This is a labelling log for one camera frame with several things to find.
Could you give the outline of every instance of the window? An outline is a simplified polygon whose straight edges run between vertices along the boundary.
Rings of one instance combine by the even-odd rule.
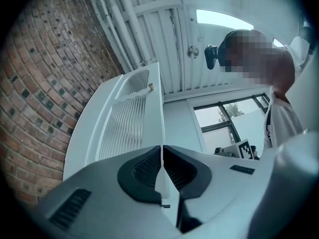
[[[264,148],[264,121],[269,106],[265,94],[196,107],[195,114],[201,127],[208,152],[248,139],[258,155]]]
[[[226,26],[226,27],[230,27],[233,29],[251,30],[254,28],[253,25],[251,25],[251,24],[249,24],[241,19],[229,16],[229,15],[226,15],[223,13],[215,12],[215,11],[196,10],[196,14],[197,14],[197,22],[198,23]]]
[[[277,47],[283,47],[284,45],[280,43],[277,39],[274,39],[273,44],[275,44]]]

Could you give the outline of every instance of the white drainpipe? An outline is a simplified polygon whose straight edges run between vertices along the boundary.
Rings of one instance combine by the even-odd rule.
[[[130,24],[131,24],[131,27],[133,29],[134,36],[137,39],[139,48],[141,49],[144,61],[146,62],[146,64],[149,64],[149,63],[151,63],[151,56],[149,53],[149,49],[146,45],[146,42],[144,40],[143,31],[142,31],[141,26],[139,24],[138,18],[134,12],[132,2],[131,2],[131,0],[121,0],[121,1],[124,5],[125,11],[129,15]]]
[[[112,31],[112,33],[114,35],[115,41],[116,41],[116,43],[117,43],[117,45],[118,45],[118,47],[119,47],[124,59],[125,59],[128,67],[129,67],[129,70],[133,71],[134,69],[133,69],[133,67],[132,67],[132,65],[131,65],[131,63],[129,61],[129,58],[126,55],[126,52],[125,52],[125,50],[124,50],[124,48],[122,46],[122,43],[121,43],[121,41],[119,39],[119,36],[118,36],[117,32],[115,31],[114,25],[113,25],[112,20],[110,18],[108,9],[106,8],[105,2],[104,2],[104,0],[100,0],[100,1],[101,1],[101,5],[102,5],[102,8],[103,8],[103,11],[104,11],[105,16],[106,16],[106,20],[107,20],[107,22],[108,22],[108,24],[109,24],[109,26],[111,28],[111,31]]]
[[[122,33],[123,39],[128,47],[128,50],[130,51],[130,53],[133,57],[134,63],[136,64],[137,68],[140,68],[140,67],[142,67],[141,59],[139,58],[139,55],[136,52],[136,49],[135,49],[134,44],[131,40],[130,34],[125,26],[125,22],[123,20],[120,9],[117,6],[115,0],[109,0],[109,1],[111,4],[113,15],[114,15],[114,17],[117,21],[117,24],[118,24],[118,28],[119,28],[120,32]]]

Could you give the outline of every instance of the brick wall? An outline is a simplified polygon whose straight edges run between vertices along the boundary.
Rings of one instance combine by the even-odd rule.
[[[30,0],[0,58],[0,154],[18,199],[61,183],[68,142],[99,85],[122,72],[90,0]]]

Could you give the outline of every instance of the dark window frame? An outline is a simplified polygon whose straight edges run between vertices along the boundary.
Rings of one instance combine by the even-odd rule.
[[[264,114],[266,114],[268,107],[263,107],[262,104],[258,101],[257,97],[262,97],[267,103],[268,103],[268,107],[269,107],[269,98],[268,96],[263,93],[260,95],[252,95],[249,97],[245,97],[245,98],[238,98],[238,99],[234,99],[234,100],[229,100],[229,101],[225,101],[225,102],[218,102],[216,104],[212,104],[212,105],[205,105],[205,106],[199,106],[199,107],[194,107],[194,110],[202,110],[202,109],[207,109],[207,108],[212,108],[212,107],[219,107],[219,109],[221,110],[221,112],[223,113],[224,117],[227,119],[227,121],[221,122],[221,123],[217,123],[217,124],[213,124],[213,125],[208,125],[208,126],[203,126],[201,127],[201,131],[202,133],[206,133],[206,132],[210,132],[210,131],[214,131],[217,129],[221,129],[224,127],[228,127],[230,132],[232,133],[235,142],[240,142],[240,136],[236,130],[236,127],[230,117],[230,115],[228,114],[228,112],[226,111],[224,105],[228,105],[228,104],[232,104],[235,102],[240,102],[240,101],[244,101],[244,100],[248,100],[248,99],[252,99],[256,105],[263,111]]]

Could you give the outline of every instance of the white shirt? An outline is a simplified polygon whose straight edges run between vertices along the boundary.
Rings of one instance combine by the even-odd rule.
[[[290,46],[285,45],[284,48],[290,52],[293,58],[296,79],[302,72],[300,65],[302,65],[306,60],[309,43],[298,36],[294,38]],[[270,125],[267,128],[267,117],[270,109],[271,119]],[[271,147],[278,147],[289,138],[303,131],[303,128],[291,105],[277,98],[272,89],[270,89],[270,103],[265,118],[264,150]]]

